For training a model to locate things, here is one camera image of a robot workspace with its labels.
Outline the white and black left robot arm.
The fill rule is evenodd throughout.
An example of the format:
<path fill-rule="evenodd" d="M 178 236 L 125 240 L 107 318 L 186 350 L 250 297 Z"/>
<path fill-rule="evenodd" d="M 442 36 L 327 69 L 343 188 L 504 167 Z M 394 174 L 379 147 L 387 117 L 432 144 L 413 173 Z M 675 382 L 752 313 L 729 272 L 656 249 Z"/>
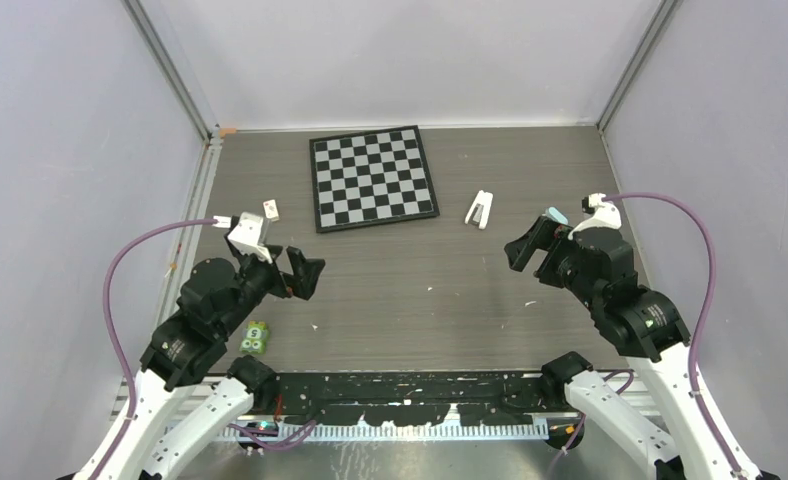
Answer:
<path fill-rule="evenodd" d="M 154 331 L 135 391 L 76 479 L 175 479 L 243 413 L 268 412 L 275 372 L 251 355 L 235 360 L 211 395 L 176 426 L 171 419 L 227 352 L 232 334 L 269 295 L 310 299 L 326 262 L 295 247 L 267 245 L 271 259 L 232 248 L 231 259 L 196 264 L 178 309 Z"/>

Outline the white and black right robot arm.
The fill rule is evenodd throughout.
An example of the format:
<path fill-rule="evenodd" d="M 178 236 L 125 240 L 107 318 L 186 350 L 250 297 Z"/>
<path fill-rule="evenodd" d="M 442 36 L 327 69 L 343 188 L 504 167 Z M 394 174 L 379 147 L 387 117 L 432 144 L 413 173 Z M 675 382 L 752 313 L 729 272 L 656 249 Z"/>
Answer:
<path fill-rule="evenodd" d="M 696 405 L 702 389 L 690 383 L 688 329 L 667 296 L 639 284 L 633 249 L 617 228 L 576 230 L 542 215 L 504 247 L 518 272 L 537 250 L 546 256 L 535 277 L 586 308 L 598 333 L 642 377 L 665 424 L 639 413 L 576 352 L 543 365 L 537 387 L 547 406 L 582 413 L 651 479 L 773 478 L 720 426 L 735 460 L 726 458 Z"/>

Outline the white staple box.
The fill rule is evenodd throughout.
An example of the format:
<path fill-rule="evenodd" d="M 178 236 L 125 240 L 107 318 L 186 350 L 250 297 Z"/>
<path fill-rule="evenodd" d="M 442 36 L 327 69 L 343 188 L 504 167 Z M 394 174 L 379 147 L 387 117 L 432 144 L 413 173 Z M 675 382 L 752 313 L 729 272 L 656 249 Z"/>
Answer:
<path fill-rule="evenodd" d="M 280 213 L 275 199 L 266 200 L 262 203 L 265 218 L 269 221 L 279 221 Z"/>

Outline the green toy block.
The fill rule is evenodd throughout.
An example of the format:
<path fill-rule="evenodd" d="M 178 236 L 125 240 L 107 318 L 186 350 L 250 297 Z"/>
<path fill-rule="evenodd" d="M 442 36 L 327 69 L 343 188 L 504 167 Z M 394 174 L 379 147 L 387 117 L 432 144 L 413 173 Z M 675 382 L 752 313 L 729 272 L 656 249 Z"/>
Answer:
<path fill-rule="evenodd" d="M 270 329 L 267 323 L 250 321 L 245 328 L 239 351 L 244 354 L 264 354 L 269 337 Z"/>

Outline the black and white chessboard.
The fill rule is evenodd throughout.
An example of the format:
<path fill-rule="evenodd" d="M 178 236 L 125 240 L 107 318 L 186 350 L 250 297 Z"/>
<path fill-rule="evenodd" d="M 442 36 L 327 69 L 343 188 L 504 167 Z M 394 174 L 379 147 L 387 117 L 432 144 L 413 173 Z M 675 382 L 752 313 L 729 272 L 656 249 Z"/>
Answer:
<path fill-rule="evenodd" d="M 319 234 L 440 215 L 416 125 L 314 138 L 309 154 Z"/>

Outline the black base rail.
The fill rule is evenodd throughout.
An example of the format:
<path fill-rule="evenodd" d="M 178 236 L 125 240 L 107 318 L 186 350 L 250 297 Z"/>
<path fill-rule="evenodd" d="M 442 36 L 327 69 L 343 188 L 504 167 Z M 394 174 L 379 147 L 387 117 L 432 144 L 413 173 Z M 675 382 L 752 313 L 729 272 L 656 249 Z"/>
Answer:
<path fill-rule="evenodd" d="M 579 412 L 525 371 L 278 373 L 248 411 L 300 426 L 514 426 Z"/>

